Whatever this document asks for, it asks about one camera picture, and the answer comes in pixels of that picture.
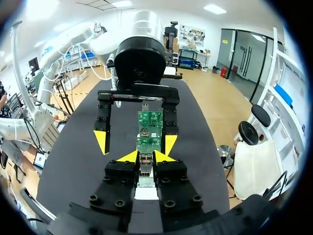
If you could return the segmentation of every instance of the green circuit board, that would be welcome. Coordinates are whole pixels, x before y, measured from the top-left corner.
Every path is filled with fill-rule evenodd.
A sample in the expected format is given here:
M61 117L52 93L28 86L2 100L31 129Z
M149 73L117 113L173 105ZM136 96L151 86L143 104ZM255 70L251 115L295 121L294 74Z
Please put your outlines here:
M152 154L161 150L163 128L162 111L138 112L139 137L136 139L137 150L141 154Z

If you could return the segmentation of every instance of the white chair cushion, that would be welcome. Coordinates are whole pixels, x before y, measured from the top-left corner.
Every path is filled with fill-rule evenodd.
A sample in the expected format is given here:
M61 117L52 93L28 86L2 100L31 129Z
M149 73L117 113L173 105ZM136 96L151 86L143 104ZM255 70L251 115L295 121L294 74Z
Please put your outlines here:
M275 141L258 145L239 142L235 152L234 188L236 196L245 200L253 194L262 195L281 176Z

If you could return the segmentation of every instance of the door handle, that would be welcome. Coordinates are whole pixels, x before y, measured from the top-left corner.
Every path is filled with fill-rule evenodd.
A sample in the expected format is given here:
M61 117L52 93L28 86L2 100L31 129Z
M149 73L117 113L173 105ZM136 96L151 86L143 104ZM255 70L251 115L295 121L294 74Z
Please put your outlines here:
M242 70L243 70L243 68L244 68L245 60L246 60L246 49L244 50L243 58L242 58L242 60L241 60L240 69L239 69L240 72L242 72Z
M250 64L250 59L251 59L251 53L252 53L252 48L249 47L249 52L248 52L248 57L247 57L247 62L246 62L246 66L245 66L243 77L246 76L246 72L248 71L249 64Z

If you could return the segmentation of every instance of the black motor housing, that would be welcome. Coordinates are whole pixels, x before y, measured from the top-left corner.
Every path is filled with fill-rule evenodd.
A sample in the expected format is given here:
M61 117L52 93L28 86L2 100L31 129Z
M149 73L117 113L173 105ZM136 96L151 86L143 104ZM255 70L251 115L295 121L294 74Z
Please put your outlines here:
M150 37L128 38L119 45L114 65L119 90L133 83L160 84L166 67L164 46Z

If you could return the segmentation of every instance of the pegboard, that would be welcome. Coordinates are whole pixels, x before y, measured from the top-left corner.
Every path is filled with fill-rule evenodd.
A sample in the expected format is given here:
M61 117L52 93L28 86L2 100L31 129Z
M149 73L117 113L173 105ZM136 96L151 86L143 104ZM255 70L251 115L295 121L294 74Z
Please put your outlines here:
M179 43L192 44L197 47L203 47L205 31L187 25L180 26Z

